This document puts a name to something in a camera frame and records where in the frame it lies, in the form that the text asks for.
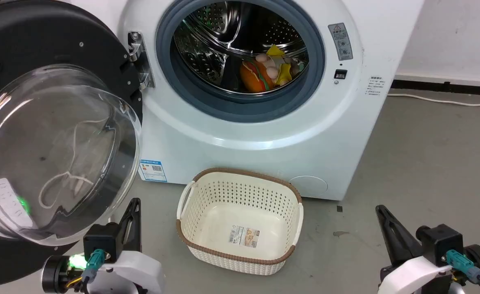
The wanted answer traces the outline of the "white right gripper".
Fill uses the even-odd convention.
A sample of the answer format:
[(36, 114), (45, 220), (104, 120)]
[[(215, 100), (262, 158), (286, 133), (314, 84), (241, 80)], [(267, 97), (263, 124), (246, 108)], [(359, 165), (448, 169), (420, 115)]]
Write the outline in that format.
[(421, 244), (385, 205), (376, 206), (376, 216), (391, 265), (399, 266), (410, 259), (384, 278), (378, 294), (413, 294), (440, 273), (451, 270), (450, 265), (439, 267), (421, 256)]

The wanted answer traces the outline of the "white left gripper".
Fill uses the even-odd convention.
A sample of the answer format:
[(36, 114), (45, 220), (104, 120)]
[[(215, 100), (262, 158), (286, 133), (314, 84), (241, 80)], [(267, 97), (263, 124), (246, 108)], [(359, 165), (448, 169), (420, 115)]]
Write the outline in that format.
[(131, 199), (120, 220), (122, 251), (115, 263), (105, 263), (94, 281), (87, 285), (88, 294), (163, 294), (165, 275), (162, 265), (142, 251), (141, 200)]

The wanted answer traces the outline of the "white front-load washing machine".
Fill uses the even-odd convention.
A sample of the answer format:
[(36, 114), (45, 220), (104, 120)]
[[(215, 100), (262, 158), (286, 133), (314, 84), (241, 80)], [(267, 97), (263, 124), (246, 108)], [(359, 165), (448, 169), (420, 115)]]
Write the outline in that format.
[[(302, 106), (255, 123), (214, 118), (182, 100), (167, 82), (156, 50), (158, 25), (173, 0), (65, 0), (93, 14), (124, 39), (145, 36), (154, 88), (142, 96), (141, 156), (160, 161), (168, 183), (186, 184), (198, 172), (227, 167), (290, 180), (315, 176), (342, 200), (386, 94), (365, 95), (367, 80), (397, 72), (425, 0), (294, 0), (324, 41), (320, 85)], [(328, 26), (344, 23), (353, 58), (339, 61)]]

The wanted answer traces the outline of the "round white filter cover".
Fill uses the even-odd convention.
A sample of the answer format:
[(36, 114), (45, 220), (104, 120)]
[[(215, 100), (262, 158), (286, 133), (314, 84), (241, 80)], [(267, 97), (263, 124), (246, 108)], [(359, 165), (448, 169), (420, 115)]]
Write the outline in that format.
[(305, 198), (327, 199), (326, 192), (329, 188), (326, 181), (315, 176), (296, 176), (289, 180)]

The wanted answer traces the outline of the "blue white energy label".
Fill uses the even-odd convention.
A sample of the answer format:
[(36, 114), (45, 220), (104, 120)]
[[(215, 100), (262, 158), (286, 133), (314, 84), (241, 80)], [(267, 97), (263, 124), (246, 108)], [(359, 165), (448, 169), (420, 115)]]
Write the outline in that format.
[(139, 173), (141, 179), (147, 182), (168, 182), (160, 161), (141, 159), (139, 163)]

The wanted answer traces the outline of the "grey warning label sticker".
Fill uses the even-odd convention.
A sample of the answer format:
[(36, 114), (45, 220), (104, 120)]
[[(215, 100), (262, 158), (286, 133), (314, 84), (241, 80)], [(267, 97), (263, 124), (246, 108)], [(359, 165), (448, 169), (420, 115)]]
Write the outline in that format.
[(350, 38), (344, 23), (330, 24), (331, 33), (339, 61), (352, 60), (353, 53)]

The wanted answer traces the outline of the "orange hamburger plush toy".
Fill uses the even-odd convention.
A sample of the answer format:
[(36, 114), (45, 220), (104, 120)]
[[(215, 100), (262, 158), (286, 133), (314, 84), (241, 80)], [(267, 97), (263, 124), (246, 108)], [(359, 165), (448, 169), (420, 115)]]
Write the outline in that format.
[(256, 94), (274, 89), (274, 82), (267, 74), (266, 67), (256, 60), (243, 60), (239, 73), (249, 93)]

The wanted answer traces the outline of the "white text sticker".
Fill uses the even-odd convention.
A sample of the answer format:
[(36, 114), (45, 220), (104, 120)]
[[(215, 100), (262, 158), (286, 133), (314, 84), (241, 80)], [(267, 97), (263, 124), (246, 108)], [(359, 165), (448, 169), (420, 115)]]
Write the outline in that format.
[(389, 91), (389, 86), (388, 79), (373, 75), (368, 78), (364, 93), (369, 96), (381, 96)]

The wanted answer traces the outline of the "black round glass washer door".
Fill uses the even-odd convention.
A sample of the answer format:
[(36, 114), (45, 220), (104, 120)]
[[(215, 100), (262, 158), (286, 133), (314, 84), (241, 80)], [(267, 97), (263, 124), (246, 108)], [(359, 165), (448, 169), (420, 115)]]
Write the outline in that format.
[(129, 50), (61, 0), (0, 0), (0, 285), (64, 255), (121, 204), (140, 157)]

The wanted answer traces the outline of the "black wall baseboard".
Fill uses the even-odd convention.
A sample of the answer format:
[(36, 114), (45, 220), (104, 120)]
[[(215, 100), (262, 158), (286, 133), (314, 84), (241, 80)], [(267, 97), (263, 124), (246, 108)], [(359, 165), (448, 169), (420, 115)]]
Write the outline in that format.
[(418, 82), (407, 80), (393, 80), (392, 89), (409, 89), (416, 91), (434, 91), (457, 94), (480, 95), (480, 86), (458, 85), (445, 82)]

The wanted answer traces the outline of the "black round left gripper motor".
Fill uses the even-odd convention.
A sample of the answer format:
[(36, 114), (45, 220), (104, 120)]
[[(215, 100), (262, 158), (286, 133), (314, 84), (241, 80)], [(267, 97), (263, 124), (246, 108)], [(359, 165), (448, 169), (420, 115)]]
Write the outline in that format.
[(64, 294), (67, 292), (67, 283), (73, 279), (69, 272), (70, 256), (50, 256), (42, 268), (42, 290), (47, 294)]

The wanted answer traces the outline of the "paper basket product label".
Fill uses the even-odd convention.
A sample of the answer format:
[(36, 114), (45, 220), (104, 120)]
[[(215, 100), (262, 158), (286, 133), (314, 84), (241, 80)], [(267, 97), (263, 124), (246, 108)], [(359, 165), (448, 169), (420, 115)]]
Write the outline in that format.
[(261, 231), (258, 229), (233, 225), (229, 233), (228, 242), (255, 249), (258, 246), (260, 233)]

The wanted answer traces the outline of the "cream plastic laundry basket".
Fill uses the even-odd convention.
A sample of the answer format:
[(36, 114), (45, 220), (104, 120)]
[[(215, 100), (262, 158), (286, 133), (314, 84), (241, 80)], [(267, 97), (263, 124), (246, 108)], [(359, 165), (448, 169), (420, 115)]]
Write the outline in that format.
[[(294, 253), (303, 201), (284, 180), (241, 169), (201, 171), (184, 188), (177, 233), (197, 259), (251, 275), (273, 275)], [(253, 249), (228, 242), (233, 225), (261, 231)]]

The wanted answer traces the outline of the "colourful plush toys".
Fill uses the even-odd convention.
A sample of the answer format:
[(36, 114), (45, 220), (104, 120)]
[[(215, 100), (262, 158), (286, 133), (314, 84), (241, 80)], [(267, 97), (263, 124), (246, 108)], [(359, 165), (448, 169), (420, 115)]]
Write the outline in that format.
[(255, 56), (255, 60), (264, 66), (264, 72), (275, 87), (289, 84), (305, 69), (305, 63), (288, 56), (261, 53)]

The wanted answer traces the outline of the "metal door hinge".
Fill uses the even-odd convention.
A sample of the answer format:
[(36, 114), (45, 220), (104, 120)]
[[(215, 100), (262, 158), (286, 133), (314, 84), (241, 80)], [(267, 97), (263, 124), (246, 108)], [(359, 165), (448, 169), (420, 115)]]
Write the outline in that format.
[(151, 70), (150, 59), (147, 55), (146, 42), (141, 32), (128, 32), (129, 60), (138, 71), (139, 90), (154, 88), (154, 78)]

